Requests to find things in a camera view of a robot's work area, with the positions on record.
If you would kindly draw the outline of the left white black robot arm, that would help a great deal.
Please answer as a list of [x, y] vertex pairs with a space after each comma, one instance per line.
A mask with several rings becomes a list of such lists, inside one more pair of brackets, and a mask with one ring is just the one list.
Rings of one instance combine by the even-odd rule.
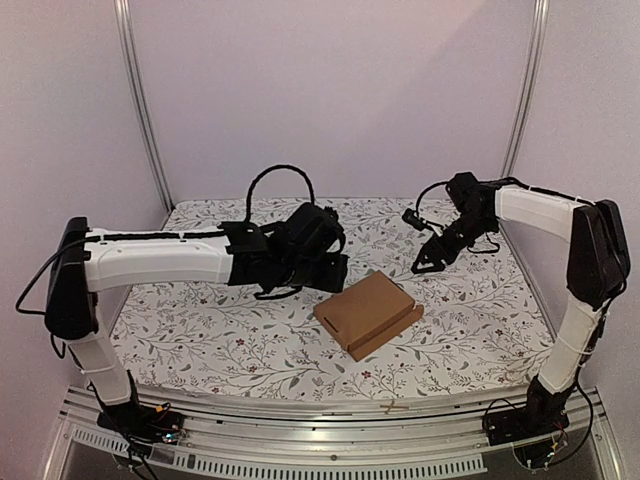
[[49, 276], [40, 311], [50, 335], [63, 340], [111, 419], [128, 434], [148, 426], [132, 376], [101, 329], [100, 292], [119, 287], [205, 282], [254, 285], [256, 298], [286, 298], [304, 288], [339, 293], [348, 257], [336, 211], [311, 202], [284, 221], [259, 226], [245, 217], [209, 230], [117, 232], [72, 218], [58, 249], [28, 283]]

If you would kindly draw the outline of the brown cardboard paper box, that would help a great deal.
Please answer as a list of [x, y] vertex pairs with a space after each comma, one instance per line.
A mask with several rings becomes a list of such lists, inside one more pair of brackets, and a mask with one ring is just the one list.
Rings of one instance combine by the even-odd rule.
[[313, 313], [359, 362], [420, 320], [424, 306], [381, 271], [317, 304]]

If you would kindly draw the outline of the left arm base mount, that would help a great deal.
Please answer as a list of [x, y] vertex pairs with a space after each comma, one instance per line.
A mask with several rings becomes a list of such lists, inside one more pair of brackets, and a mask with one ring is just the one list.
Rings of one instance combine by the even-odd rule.
[[142, 443], [176, 443], [183, 436], [185, 415], [169, 403], [148, 407], [137, 401], [101, 406], [97, 425], [119, 433], [125, 440]]

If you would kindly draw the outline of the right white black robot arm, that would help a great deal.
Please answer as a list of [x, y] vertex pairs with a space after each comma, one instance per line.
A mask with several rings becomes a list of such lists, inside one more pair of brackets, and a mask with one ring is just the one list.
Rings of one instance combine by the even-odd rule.
[[631, 262], [618, 205], [530, 186], [514, 177], [479, 180], [471, 172], [441, 185], [458, 212], [453, 222], [444, 226], [427, 220], [418, 207], [402, 215], [414, 229], [432, 233], [411, 267], [415, 274], [444, 270], [503, 222], [538, 229], [568, 244], [567, 306], [555, 344], [531, 387], [545, 397], [571, 391], [601, 338], [611, 304], [627, 287]]

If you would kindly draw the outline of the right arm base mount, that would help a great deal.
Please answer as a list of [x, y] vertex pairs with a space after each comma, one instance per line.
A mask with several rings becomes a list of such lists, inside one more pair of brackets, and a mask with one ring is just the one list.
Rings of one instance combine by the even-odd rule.
[[569, 425], [568, 415], [564, 411], [535, 419], [525, 406], [516, 406], [504, 398], [493, 400], [481, 419], [482, 430], [491, 446], [561, 432]]

